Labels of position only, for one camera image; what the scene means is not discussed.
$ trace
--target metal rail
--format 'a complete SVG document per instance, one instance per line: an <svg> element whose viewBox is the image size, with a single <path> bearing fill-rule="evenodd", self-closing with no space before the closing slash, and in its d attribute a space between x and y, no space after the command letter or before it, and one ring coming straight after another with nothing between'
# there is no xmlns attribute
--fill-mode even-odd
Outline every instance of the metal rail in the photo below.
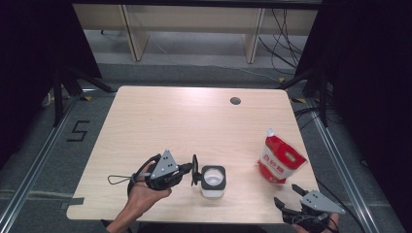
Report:
<svg viewBox="0 0 412 233"><path fill-rule="evenodd" d="M79 98L77 97L69 99L63 119L56 127L54 127L51 130L51 134L49 135L46 142L43 144L42 149L38 153L33 164L31 165L24 180L21 182L17 191L13 195L12 200L9 202L7 208L2 213L0 217L1 233L7 233L12 228L19 211L21 210L34 183L39 178L39 175L43 167L45 166L50 154L52 153L52 149L54 147L55 142L57 141L62 129L64 128L67 122L67 118L70 116L70 113L73 110L76 103L78 102L78 100Z"/></svg>
<svg viewBox="0 0 412 233"><path fill-rule="evenodd" d="M311 108L316 108L316 104L313 100L309 100L308 104ZM372 213L367 207L363 197L352 178L352 175L345 164L345 161L342 158L342 155L339 152L336 144L333 141L332 136L329 133L329 130L324 127L322 122L316 117L315 118L316 126L321 133L322 139L326 145L326 148L329 152L330 158L333 161L333 164L336 167L336 170L339 174L343 185L345 186L346 192L348 193L349 198L351 199L352 204L354 205L355 211L358 214L360 223L362 224L365 232L378 233L380 232L378 226L376 225L375 220L373 219Z"/></svg>

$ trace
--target cabinet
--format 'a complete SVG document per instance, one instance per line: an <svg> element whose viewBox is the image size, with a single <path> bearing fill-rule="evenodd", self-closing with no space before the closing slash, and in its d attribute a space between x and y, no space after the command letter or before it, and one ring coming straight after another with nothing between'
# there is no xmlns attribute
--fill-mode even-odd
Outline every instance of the cabinet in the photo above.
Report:
<svg viewBox="0 0 412 233"><path fill-rule="evenodd" d="M74 4L83 29L124 30L132 59L139 61L153 31L232 33L242 36L245 56L253 63L258 35L279 34L284 10L257 8L164 7ZM288 10L289 35L309 35L317 11Z"/></svg>

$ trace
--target wire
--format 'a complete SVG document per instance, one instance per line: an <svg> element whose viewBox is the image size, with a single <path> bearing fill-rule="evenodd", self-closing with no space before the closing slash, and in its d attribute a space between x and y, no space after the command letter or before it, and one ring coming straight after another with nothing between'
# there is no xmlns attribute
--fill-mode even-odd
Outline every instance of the wire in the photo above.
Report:
<svg viewBox="0 0 412 233"><path fill-rule="evenodd" d="M285 58L283 58L281 55L279 55L278 53L275 52L275 49L271 50L270 47L268 47L264 41L258 37L258 39L261 41L261 43L264 45L264 47L267 49L267 51L269 51L270 53L272 53L272 55L275 55L276 57L278 57L279 59L281 59L282 61L284 61L285 63L287 63L288 65L290 65L293 69L296 69L296 66L291 64L290 62L288 62L288 60L286 60Z"/></svg>
<svg viewBox="0 0 412 233"><path fill-rule="evenodd" d="M312 122L313 120L315 120L316 118L318 118L319 115L311 118L309 121L307 121L302 127L299 128L299 130L302 130L304 127L306 127L310 122Z"/></svg>
<svg viewBox="0 0 412 233"><path fill-rule="evenodd" d="M342 205L342 208L345 209L345 211L348 212L349 215L351 215L351 217L355 220L355 222L360 227L360 230L364 233L365 230L364 230L363 226L361 225L361 222L358 220L357 217L355 217L355 215L352 213L352 211L349 210L349 208L345 204L343 204L343 202L329 188L327 188L327 186L324 183L319 181L319 179L317 179L317 178L315 178L315 179L316 179L316 182L318 182L322 187L324 187L327 190L327 192L329 192L330 195L332 195L336 199L336 201L338 201L340 203L340 205Z"/></svg>
<svg viewBox="0 0 412 233"><path fill-rule="evenodd" d="M297 65L297 62L299 61L299 59L297 58L296 53L302 54L302 50L300 50L298 47L296 47L296 46L291 42L291 40L289 39L288 25L287 25L288 10L287 10L287 9L284 9L284 10L283 10L283 20L284 20L284 21L283 21L283 23L282 23L282 26L281 26L278 18L276 17L276 14L275 14L275 12L274 12L273 9L272 9L272 15L273 15L273 17L275 18L276 23L278 24L278 27L279 27L279 30L280 30L280 33L279 33L278 38L276 38L275 35L272 35L273 38L276 40L276 44L275 44L274 49L276 48L276 45L279 44L279 45L281 45L283 48L289 50L290 53L291 53L291 56L292 56L292 59L293 59L294 64ZM285 39L286 43L288 44L288 46L284 46L284 45L279 41L279 39L281 38L281 36L284 37L284 39Z"/></svg>
<svg viewBox="0 0 412 233"><path fill-rule="evenodd" d="M121 180L121 181L119 181L119 182L116 182L116 183L112 183L112 181L110 181L110 178L125 178L125 179L124 179L124 180ZM123 183L123 182L125 182L125 181L130 181L130 179L131 179L131 177L117 176L117 175L110 175L109 177L107 177L107 181L108 181L109 184L111 184L111 185L115 185L115 184L118 184L118 183Z"/></svg>

